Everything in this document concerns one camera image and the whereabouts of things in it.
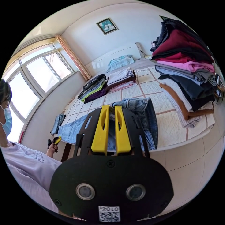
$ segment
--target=purple clothing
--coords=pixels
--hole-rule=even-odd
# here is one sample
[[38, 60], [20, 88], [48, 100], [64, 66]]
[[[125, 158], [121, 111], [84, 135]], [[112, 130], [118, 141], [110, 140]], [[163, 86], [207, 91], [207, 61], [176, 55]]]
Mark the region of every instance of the purple clothing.
[[99, 90], [99, 91], [97, 91], [97, 92], [95, 92], [95, 93], [89, 95], [87, 98], [85, 98], [84, 104], [85, 104], [85, 103], [88, 103], [88, 102], [90, 102], [90, 101], [94, 101], [95, 99], [100, 98], [100, 97], [106, 95], [107, 92], [108, 92], [108, 91], [106, 90], [106, 88], [107, 88], [107, 83], [105, 83], [105, 84], [103, 85], [103, 87], [102, 87], [101, 90]]

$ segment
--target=camera lens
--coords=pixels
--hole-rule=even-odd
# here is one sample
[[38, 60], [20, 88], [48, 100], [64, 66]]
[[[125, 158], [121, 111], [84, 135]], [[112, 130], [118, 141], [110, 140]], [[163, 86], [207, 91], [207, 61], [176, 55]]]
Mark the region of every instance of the camera lens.
[[95, 191], [89, 184], [79, 184], [76, 188], [76, 194], [83, 200], [91, 200], [95, 196]]
[[126, 191], [126, 196], [128, 199], [131, 201], [138, 201], [142, 199], [145, 196], [145, 188], [141, 184], [134, 184], [131, 185], [127, 191]]

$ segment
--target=wall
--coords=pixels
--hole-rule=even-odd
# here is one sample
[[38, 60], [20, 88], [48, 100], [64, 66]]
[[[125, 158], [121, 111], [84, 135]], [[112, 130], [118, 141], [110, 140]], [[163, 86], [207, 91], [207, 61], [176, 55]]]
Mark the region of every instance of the wall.
[[[85, 65], [127, 42], [139, 42], [143, 51], [151, 55], [151, 41], [156, 40], [161, 32], [160, 15], [178, 19], [153, 5], [110, 5], [81, 17], [70, 25], [62, 36]], [[108, 17], [118, 30], [104, 35], [96, 23]]]
[[[55, 117], [62, 113], [70, 99], [77, 94], [77, 91], [84, 84], [85, 80], [80, 72], [75, 73], [60, 84], [34, 114], [24, 133], [22, 144], [46, 153], [48, 139], [53, 139], [50, 131]], [[54, 154], [54, 159], [61, 161], [65, 145], [64, 142], [58, 144], [58, 152]]]

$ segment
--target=brown sweater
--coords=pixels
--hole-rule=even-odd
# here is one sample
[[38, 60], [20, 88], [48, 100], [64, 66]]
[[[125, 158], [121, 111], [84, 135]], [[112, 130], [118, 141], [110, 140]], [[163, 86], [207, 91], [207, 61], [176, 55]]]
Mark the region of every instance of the brown sweater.
[[201, 116], [201, 115], [208, 115], [208, 114], [213, 114], [214, 113], [214, 108], [213, 109], [203, 109], [203, 110], [197, 110], [195, 112], [188, 112], [183, 101], [179, 98], [177, 93], [169, 86], [165, 84], [160, 84], [159, 85], [161, 88], [166, 90], [172, 98], [176, 101], [178, 106], [180, 107], [182, 114], [184, 116], [185, 120], [189, 120], [190, 118]]

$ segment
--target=person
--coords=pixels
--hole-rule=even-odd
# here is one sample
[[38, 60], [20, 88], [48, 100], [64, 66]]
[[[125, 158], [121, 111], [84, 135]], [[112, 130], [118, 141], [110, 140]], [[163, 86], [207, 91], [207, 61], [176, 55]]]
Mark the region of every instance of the person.
[[53, 159], [57, 145], [51, 144], [47, 153], [27, 148], [7, 139], [12, 129], [9, 103], [12, 91], [8, 82], [0, 82], [0, 147], [6, 164], [13, 177], [25, 193], [36, 203], [60, 213], [49, 196], [53, 173], [61, 162]]

